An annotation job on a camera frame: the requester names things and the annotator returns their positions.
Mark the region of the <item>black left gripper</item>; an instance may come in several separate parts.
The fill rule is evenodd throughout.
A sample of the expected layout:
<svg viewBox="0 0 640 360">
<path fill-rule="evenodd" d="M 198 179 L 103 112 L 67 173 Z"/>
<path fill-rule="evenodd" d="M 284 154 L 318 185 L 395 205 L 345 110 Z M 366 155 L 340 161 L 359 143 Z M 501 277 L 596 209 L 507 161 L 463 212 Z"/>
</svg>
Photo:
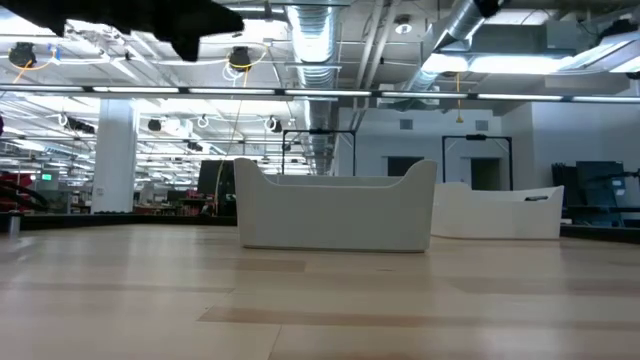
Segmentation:
<svg viewBox="0 0 640 360">
<path fill-rule="evenodd" d="M 120 0 L 0 0 L 0 6 L 56 35 L 69 19 L 107 23 Z M 197 61 L 200 38 L 240 32 L 242 16 L 213 0 L 126 0 L 119 25 L 170 42 L 183 61 Z"/>
</svg>

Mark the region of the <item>overhead light bar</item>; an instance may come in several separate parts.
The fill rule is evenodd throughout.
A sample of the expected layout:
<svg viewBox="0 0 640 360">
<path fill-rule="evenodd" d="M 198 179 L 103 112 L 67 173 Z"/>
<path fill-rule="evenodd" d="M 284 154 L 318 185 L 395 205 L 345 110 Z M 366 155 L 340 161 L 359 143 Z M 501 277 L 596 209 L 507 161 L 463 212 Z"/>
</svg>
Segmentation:
<svg viewBox="0 0 640 360">
<path fill-rule="evenodd" d="M 131 97 L 131 98 L 301 98 L 322 99 L 408 99 L 408 100 L 461 100 L 461 101 L 507 101 L 507 102 L 559 102 L 587 104 L 640 105 L 640 96 L 605 95 L 542 95 L 542 94 L 498 94 L 458 92 L 403 92 L 380 90 L 336 90 L 336 89 L 284 89 L 250 87 L 137 87 L 137 86 L 74 86 L 0 84 L 0 92 L 55 94 L 84 97 Z"/>
</svg>

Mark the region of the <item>white building column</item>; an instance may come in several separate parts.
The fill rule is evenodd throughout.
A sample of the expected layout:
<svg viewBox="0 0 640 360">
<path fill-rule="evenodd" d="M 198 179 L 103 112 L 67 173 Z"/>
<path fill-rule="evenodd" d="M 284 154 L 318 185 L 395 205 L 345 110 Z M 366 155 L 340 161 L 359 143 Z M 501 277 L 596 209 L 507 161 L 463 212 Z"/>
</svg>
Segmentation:
<svg viewBox="0 0 640 360">
<path fill-rule="evenodd" d="M 130 99 L 102 99 L 92 185 L 93 213 L 130 212 L 139 115 Z"/>
</svg>

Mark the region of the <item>white plastic bin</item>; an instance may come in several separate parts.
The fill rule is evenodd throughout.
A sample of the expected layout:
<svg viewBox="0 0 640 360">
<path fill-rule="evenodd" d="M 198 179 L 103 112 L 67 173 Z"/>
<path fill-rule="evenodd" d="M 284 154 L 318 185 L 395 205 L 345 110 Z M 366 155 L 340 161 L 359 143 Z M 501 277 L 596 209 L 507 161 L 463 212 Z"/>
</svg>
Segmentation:
<svg viewBox="0 0 640 360">
<path fill-rule="evenodd" d="M 402 177 L 265 175 L 234 161 L 245 248 L 423 253 L 430 245 L 437 163 Z"/>
<path fill-rule="evenodd" d="M 431 233 L 461 239 L 557 239 L 564 188 L 479 191 L 435 186 Z"/>
</svg>

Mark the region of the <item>shelf with red bins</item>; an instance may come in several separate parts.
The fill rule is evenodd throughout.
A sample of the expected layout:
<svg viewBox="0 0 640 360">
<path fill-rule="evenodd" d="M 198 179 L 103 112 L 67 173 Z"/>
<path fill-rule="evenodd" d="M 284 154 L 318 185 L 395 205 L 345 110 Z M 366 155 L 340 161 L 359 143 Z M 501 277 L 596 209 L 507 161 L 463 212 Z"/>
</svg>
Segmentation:
<svg viewBox="0 0 640 360">
<path fill-rule="evenodd" d="M 48 200 L 31 189 L 33 182 L 30 174 L 0 172 L 0 212 L 48 211 Z"/>
</svg>

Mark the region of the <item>black equipment rack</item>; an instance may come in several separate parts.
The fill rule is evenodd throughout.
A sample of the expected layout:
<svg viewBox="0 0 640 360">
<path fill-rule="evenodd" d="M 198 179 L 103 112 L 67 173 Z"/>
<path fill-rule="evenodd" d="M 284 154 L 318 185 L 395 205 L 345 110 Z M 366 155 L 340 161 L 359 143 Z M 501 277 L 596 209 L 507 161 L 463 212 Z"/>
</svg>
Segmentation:
<svg viewBox="0 0 640 360">
<path fill-rule="evenodd" d="M 552 181 L 564 187 L 562 215 L 573 225 L 633 227 L 640 222 L 640 203 L 626 200 L 627 179 L 638 181 L 640 169 L 626 171 L 622 162 L 578 161 L 551 165 Z"/>
</svg>

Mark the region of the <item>silver round air duct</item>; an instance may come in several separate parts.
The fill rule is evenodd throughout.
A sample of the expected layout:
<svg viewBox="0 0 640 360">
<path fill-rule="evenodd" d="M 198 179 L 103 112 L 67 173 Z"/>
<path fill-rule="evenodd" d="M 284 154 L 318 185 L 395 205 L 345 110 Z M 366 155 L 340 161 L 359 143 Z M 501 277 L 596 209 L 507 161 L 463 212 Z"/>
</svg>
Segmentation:
<svg viewBox="0 0 640 360">
<path fill-rule="evenodd" d="M 291 40 L 297 68 L 299 87 L 303 90 L 334 89 L 337 69 L 330 67 L 336 60 L 338 11 L 324 6 L 288 6 Z M 338 102 L 336 100 L 305 100 L 307 129 L 337 129 Z"/>
<path fill-rule="evenodd" d="M 456 43 L 460 43 L 468 49 L 473 35 L 487 19 L 480 15 L 473 0 L 456 0 L 451 12 L 445 18 L 429 26 L 422 42 L 424 62 L 402 84 L 400 90 L 407 92 L 428 91 L 439 75 L 448 72 L 444 64 L 450 65 L 450 62 L 440 51 Z"/>
</svg>

